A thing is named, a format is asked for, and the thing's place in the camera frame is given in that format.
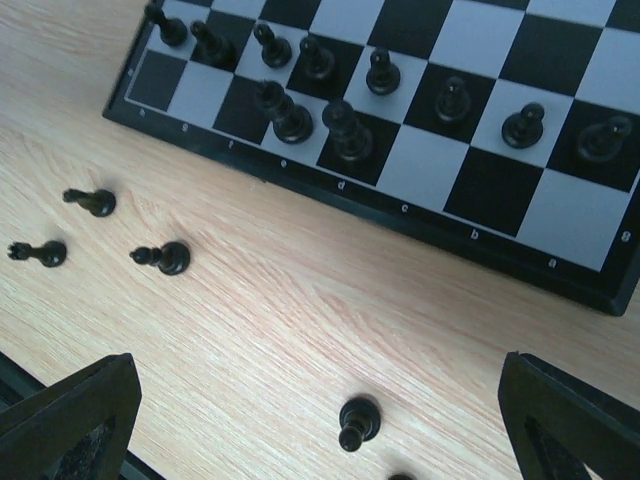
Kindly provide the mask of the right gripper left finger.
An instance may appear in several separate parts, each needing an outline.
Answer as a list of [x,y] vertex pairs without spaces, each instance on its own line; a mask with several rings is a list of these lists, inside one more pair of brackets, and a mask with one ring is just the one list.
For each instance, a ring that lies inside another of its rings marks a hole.
[[142,399],[130,353],[108,355],[1,412],[1,477],[120,476]]

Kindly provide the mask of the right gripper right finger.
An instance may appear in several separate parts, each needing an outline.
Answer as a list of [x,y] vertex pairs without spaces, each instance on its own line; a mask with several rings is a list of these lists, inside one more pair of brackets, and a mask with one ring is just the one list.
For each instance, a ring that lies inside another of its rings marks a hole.
[[639,477],[639,411],[538,357],[506,355],[499,407],[524,479]]

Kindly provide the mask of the black pawn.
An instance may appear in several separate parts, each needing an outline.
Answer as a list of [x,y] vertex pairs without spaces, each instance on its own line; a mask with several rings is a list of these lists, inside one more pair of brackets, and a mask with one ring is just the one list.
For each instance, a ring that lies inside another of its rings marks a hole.
[[328,82],[335,74],[336,60],[333,52],[323,47],[314,36],[307,35],[299,43],[304,74],[312,82]]
[[515,149],[525,149],[536,144],[543,135],[544,107],[537,102],[526,104],[520,112],[510,115],[502,124],[503,141]]
[[203,21],[194,21],[190,26],[196,39],[194,59],[212,67],[228,67],[235,61],[235,47],[230,40],[213,32]]
[[186,41],[188,32],[185,23],[177,17],[168,18],[156,4],[148,3],[144,8],[144,16],[150,23],[159,27],[160,38],[164,44],[177,47]]
[[277,37],[265,23],[257,23],[253,28],[253,35],[262,47],[261,58],[265,65],[279,69],[289,63],[292,49],[287,39]]

